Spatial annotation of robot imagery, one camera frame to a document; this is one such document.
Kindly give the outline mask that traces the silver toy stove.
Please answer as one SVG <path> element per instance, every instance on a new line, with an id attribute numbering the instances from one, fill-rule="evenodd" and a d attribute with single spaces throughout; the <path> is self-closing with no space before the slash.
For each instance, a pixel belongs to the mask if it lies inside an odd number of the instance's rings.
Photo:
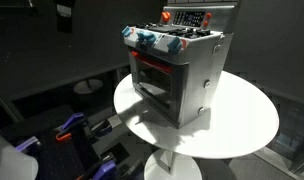
<path id="1" fill-rule="evenodd" d="M 233 23 L 238 5 L 216 3 L 199 7 L 166 6 L 171 14 L 165 23 L 128 25 L 131 34 L 124 37 L 128 47 L 135 91 L 176 128 L 196 119 L 211 106 L 233 38 Z M 138 45 L 138 32 L 156 36 L 152 46 Z M 177 54 L 167 44 L 175 37 L 182 42 Z M 168 65 L 164 73 L 136 59 L 136 51 L 156 62 Z"/>

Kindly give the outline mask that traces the orange left stove knob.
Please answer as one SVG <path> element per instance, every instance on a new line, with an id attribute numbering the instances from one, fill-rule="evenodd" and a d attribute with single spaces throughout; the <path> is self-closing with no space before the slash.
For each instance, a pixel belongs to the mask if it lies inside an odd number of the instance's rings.
<path id="1" fill-rule="evenodd" d="M 162 17 L 162 20 L 165 23 L 167 23 L 171 18 L 171 14 L 169 12 L 164 11 L 164 12 L 161 13 L 161 17 Z"/>

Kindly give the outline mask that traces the blue right oven knob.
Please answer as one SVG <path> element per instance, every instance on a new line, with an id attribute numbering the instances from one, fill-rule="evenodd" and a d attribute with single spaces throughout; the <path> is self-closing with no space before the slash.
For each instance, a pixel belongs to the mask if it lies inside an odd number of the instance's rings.
<path id="1" fill-rule="evenodd" d="M 178 37 L 175 37 L 171 42 L 167 44 L 168 49 L 173 54 L 177 54 L 182 48 L 182 42 Z"/>

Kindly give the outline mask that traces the blue oven knob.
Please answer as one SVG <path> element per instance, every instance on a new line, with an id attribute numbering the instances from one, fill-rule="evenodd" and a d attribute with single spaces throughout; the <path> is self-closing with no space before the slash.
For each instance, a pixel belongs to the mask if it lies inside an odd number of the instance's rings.
<path id="1" fill-rule="evenodd" d="M 137 39 L 138 45 L 152 46 L 156 41 L 156 36 L 150 32 L 138 32 L 137 35 L 138 35 L 138 39 Z"/>
<path id="2" fill-rule="evenodd" d="M 129 26 L 126 26 L 121 33 L 124 37 L 128 37 L 131 34 L 131 28 Z"/>
<path id="3" fill-rule="evenodd" d="M 167 44 L 168 49 L 173 54 L 177 54 L 182 48 L 182 42 L 178 37 L 175 37 L 171 42 Z"/>

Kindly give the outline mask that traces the blue middle oven knob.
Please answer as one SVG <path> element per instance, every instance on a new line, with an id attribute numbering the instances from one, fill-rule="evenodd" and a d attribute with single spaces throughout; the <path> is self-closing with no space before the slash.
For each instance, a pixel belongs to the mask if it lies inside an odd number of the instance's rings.
<path id="1" fill-rule="evenodd" d="M 138 35 L 138 39 L 137 39 L 138 45 L 152 46 L 156 41 L 156 36 L 150 32 L 138 32 L 137 35 Z"/>

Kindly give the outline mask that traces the blue left oven knob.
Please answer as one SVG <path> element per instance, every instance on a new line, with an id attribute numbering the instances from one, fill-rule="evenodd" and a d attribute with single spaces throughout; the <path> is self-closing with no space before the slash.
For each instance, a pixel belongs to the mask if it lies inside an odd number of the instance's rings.
<path id="1" fill-rule="evenodd" d="M 129 26 L 126 26 L 121 33 L 124 37 L 128 37 L 131 34 L 131 28 Z"/>

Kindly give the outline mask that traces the small background round table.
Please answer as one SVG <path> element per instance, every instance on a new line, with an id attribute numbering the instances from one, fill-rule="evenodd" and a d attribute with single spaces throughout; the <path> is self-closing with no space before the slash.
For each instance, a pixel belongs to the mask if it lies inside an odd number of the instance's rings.
<path id="1" fill-rule="evenodd" d="M 80 95 L 92 94 L 103 87 L 103 82 L 99 79 L 86 79 L 78 82 L 73 90 Z"/>

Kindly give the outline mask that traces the white round table base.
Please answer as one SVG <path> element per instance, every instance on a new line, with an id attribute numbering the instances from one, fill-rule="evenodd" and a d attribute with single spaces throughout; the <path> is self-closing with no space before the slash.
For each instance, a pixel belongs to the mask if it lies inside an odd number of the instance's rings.
<path id="1" fill-rule="evenodd" d="M 202 175 L 193 158 L 159 149 L 145 164 L 144 180 L 202 180 Z"/>

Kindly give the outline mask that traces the purple clamp upper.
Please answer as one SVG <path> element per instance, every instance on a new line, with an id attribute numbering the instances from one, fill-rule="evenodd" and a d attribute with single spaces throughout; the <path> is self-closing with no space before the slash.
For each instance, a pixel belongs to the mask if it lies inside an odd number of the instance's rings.
<path id="1" fill-rule="evenodd" d="M 55 135 L 57 142 L 63 142 L 72 137 L 72 129 L 78 125 L 87 123 L 87 118 L 82 112 L 74 113 L 68 120 L 58 128 Z"/>

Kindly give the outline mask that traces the purple clamp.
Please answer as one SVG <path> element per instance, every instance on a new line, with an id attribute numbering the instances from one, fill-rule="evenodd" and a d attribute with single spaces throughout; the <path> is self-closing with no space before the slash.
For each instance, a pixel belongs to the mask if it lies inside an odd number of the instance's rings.
<path id="1" fill-rule="evenodd" d="M 58 128 L 55 135 L 57 142 L 63 142 L 72 137 L 72 129 L 78 125 L 87 123 L 87 118 L 82 112 L 74 113 L 68 120 Z"/>
<path id="2" fill-rule="evenodd" d="M 22 153 L 36 152 L 41 148 L 41 142 L 35 136 L 23 141 L 15 147 L 15 150 Z"/>
<path id="3" fill-rule="evenodd" d="M 76 178 L 76 180 L 103 180 L 103 177 L 108 175 L 116 164 L 113 160 L 102 161 L 95 163 L 84 174 Z"/>

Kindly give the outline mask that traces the round white table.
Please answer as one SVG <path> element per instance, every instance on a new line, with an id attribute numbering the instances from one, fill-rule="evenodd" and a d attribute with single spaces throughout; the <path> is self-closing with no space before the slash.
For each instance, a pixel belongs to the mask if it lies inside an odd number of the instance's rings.
<path id="1" fill-rule="evenodd" d="M 279 116 L 270 99 L 228 72 L 221 74 L 211 108 L 180 129 L 142 100 L 130 76 L 117 86 L 114 107 L 122 122 L 144 141 L 204 159 L 251 154 L 271 142 L 279 128 Z"/>

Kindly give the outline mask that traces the purple clamp lower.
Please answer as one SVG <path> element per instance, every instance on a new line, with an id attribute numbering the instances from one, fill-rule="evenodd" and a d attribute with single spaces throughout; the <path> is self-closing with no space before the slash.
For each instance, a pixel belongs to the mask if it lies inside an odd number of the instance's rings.
<path id="1" fill-rule="evenodd" d="M 113 160 L 102 161 L 95 163 L 84 174 L 76 178 L 76 180 L 103 180 L 103 177 L 108 175 L 116 164 Z"/>

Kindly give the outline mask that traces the purple clamp left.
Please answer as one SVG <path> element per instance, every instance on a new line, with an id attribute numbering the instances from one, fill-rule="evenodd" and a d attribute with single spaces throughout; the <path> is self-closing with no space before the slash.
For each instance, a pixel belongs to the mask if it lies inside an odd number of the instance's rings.
<path id="1" fill-rule="evenodd" d="M 35 136 L 23 141 L 15 147 L 15 150 L 22 153 L 36 152 L 41 148 L 41 142 Z"/>

